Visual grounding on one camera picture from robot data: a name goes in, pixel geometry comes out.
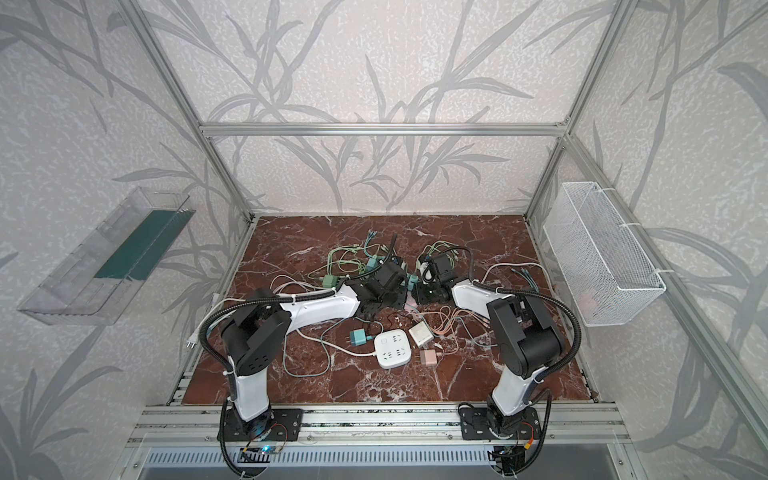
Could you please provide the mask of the teal charger plug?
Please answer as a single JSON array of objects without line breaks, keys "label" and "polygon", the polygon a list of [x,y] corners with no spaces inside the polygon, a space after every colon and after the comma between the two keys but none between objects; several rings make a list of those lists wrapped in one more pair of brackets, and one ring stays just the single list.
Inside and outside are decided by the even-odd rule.
[{"label": "teal charger plug", "polygon": [[374,336],[368,334],[364,329],[355,329],[349,334],[349,343],[351,346],[362,346],[373,338]]}]

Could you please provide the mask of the pink charger plug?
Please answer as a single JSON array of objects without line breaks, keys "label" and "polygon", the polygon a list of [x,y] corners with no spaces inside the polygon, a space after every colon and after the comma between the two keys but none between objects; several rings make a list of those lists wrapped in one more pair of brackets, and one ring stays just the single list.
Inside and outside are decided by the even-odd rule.
[{"label": "pink charger plug", "polygon": [[434,367],[438,363],[438,355],[434,349],[419,351],[420,364],[425,367]]}]

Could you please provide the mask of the white charger plug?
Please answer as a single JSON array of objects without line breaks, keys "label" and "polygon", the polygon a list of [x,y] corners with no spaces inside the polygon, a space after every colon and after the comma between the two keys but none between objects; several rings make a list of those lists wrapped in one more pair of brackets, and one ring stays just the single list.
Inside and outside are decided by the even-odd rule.
[{"label": "white charger plug", "polygon": [[434,334],[426,322],[421,321],[408,330],[410,336],[419,348],[426,346],[434,339]]}]

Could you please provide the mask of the white power strip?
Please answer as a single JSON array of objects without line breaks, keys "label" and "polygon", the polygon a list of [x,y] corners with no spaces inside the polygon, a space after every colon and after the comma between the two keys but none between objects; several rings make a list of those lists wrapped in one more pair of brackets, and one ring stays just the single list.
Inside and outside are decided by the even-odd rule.
[{"label": "white power strip", "polygon": [[376,359],[383,369],[393,369],[411,360],[411,346],[402,329],[380,333],[374,338]]}]

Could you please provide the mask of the green charger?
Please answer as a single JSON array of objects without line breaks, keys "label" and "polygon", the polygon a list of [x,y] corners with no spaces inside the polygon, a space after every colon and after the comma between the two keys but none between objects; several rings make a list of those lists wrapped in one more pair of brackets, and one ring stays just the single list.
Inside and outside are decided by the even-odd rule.
[{"label": "green charger", "polygon": [[333,274],[326,274],[322,278],[322,287],[324,289],[335,288],[339,284],[340,277]]}]

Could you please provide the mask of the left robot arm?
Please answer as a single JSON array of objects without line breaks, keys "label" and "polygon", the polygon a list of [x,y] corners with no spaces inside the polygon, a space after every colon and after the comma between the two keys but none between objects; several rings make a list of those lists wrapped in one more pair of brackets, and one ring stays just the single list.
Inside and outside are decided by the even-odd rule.
[{"label": "left robot arm", "polygon": [[327,289],[299,294],[259,289],[203,320],[197,343],[224,367],[236,418],[249,428],[265,428],[270,422],[267,370],[288,333],[383,308],[400,298],[407,280],[398,261],[383,260]]}]

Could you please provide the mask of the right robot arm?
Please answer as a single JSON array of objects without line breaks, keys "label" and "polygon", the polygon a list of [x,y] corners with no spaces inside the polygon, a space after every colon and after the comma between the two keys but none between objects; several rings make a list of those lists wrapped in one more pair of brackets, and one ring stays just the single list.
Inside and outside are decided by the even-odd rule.
[{"label": "right robot arm", "polygon": [[487,425],[510,438],[543,380],[571,362],[582,342],[578,317],[561,301],[533,290],[494,288],[459,276],[448,252],[418,259],[419,304],[451,300],[490,321],[505,369],[488,399]]}]

